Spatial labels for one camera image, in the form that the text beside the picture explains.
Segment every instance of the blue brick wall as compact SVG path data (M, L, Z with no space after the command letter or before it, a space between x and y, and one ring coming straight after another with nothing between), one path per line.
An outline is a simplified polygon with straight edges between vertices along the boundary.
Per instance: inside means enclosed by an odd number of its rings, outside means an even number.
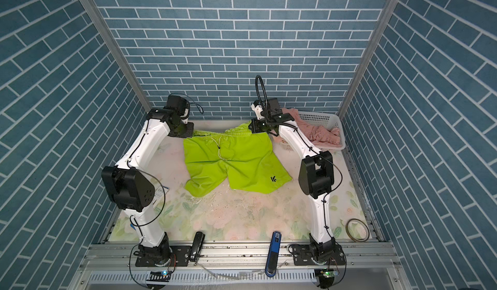
M335 113L386 0L95 0L153 105L246 119L253 79L286 107Z
M144 111L78 0L1 0L0 73L0 289L66 287Z
M497 289L497 0L400 0L344 118L418 289Z

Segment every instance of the white plastic basket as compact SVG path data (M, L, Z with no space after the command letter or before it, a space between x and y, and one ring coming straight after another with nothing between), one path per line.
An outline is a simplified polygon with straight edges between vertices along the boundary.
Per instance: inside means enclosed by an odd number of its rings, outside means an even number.
M327 130L331 130L334 127L338 127L340 130L340 147L335 148L325 148L320 147L319 144L316 144L318 148L324 151L331 150L343 150L345 149L345 136L343 134L343 127L341 125L340 118L331 113L321 113L321 112L308 112L308 111L299 111L299 116L302 120L314 126L324 126ZM283 146L289 151L292 150L292 147L287 144L285 141L281 142Z

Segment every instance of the floral tablecloth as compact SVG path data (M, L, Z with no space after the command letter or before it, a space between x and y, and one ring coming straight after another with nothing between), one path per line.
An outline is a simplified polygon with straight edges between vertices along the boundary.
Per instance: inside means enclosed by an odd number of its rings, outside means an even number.
M273 150L292 181L275 192L260 194L232 190L228 180L211 193L195 198L185 190L189 174L184 164L182 139L167 137L162 142L146 171L155 175L170 190L166 193L164 211L158 218L170 240L193 240L196 231L206 241L262 240L268 241L273 231L282 233L283 240L308 240L310 231L309 199L300 189L300 159L293 151L274 143ZM332 193L330 223L337 239L347 239L344 224L351 218L365 221L349 172L340 151L332 152L333 162L343 173L341 186ZM334 169L335 185L340 174ZM155 210L163 205L160 200ZM361 226L351 224L355 237L364 237ZM129 219L121 212L110 235L110 241L138 241Z

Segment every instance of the green shorts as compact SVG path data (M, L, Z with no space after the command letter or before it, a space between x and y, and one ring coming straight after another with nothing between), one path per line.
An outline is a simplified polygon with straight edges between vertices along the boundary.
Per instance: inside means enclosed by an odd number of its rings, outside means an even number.
M248 123L224 133L196 130L183 146L191 178L185 188L195 197L208 194L226 177L234 190L264 194L292 180L268 134L252 134Z

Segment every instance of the pink cloth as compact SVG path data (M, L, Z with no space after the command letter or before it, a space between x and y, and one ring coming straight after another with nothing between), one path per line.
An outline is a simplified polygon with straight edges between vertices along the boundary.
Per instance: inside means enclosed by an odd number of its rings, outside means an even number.
M340 144L340 130L337 127L328 131L323 126L313 126L303 121L299 116L299 111L296 108L282 108L283 113L290 113L290 115L297 122L297 126L304 133L304 135L317 147L323 148L337 148L341 147ZM281 137L274 137L275 142L283 142Z

